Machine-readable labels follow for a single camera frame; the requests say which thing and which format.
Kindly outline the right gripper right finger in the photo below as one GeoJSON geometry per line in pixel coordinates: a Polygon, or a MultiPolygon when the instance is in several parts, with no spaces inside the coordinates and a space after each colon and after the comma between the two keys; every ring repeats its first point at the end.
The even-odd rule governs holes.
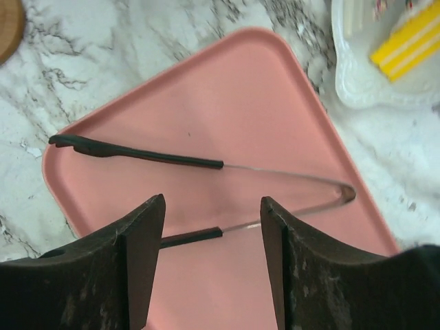
{"type": "Polygon", "coordinates": [[[438,329],[439,247],[390,257],[343,243],[261,200],[279,329],[438,329]]]}

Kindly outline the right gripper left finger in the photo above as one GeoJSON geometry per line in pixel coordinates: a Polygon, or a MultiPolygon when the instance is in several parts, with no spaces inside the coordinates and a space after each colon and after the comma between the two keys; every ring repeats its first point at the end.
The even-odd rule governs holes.
{"type": "Polygon", "coordinates": [[[156,195],[77,241],[3,262],[1,328],[143,329],[165,211],[156,195]]]}

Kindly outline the black steel tongs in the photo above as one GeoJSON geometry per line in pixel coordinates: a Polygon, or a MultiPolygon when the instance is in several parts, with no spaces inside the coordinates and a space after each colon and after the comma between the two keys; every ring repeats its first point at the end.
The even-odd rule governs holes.
{"type": "Polygon", "coordinates": [[[274,195],[295,215],[339,208],[356,197],[346,182],[173,155],[73,134],[49,139],[61,161],[49,169],[67,218],[90,233],[123,217],[153,195],[166,200],[163,246],[220,237],[259,223],[258,202],[274,195]]]}

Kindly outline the pink serving tray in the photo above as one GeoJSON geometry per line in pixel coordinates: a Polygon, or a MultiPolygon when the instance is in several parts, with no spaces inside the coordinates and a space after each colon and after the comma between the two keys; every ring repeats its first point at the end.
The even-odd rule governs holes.
{"type": "MultiPolygon", "coordinates": [[[[223,38],[64,133],[352,184],[354,201],[304,220],[375,254],[398,251],[290,47],[268,30],[246,28],[223,38]]],[[[53,146],[47,147],[43,176],[53,196],[58,180],[49,169],[60,162],[53,146]]],[[[67,220],[78,235],[89,234],[67,220]]],[[[245,227],[161,250],[146,326],[275,329],[261,229],[245,227]]]]}

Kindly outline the yellow layered cake slice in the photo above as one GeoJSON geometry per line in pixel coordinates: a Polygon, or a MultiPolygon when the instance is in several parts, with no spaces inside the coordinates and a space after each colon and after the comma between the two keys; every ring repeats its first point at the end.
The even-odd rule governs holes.
{"type": "Polygon", "coordinates": [[[439,2],[408,1],[390,36],[370,55],[371,62],[394,82],[439,50],[439,2]]]}

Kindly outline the white three-tier cake stand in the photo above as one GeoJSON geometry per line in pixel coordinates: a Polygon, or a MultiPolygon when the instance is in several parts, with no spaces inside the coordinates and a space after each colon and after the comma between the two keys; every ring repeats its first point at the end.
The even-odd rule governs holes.
{"type": "Polygon", "coordinates": [[[361,32],[344,35],[344,2],[331,2],[331,27],[337,56],[335,91],[353,109],[388,106],[402,109],[439,104],[439,53],[436,52],[400,79],[391,82],[371,62],[370,55],[385,41],[404,9],[403,1],[361,32]]]}

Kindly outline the wooden coaster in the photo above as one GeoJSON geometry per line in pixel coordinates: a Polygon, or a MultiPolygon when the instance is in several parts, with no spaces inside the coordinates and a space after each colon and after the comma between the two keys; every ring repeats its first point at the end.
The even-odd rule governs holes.
{"type": "Polygon", "coordinates": [[[1,0],[1,65],[17,50],[25,27],[25,11],[21,0],[1,0]]]}

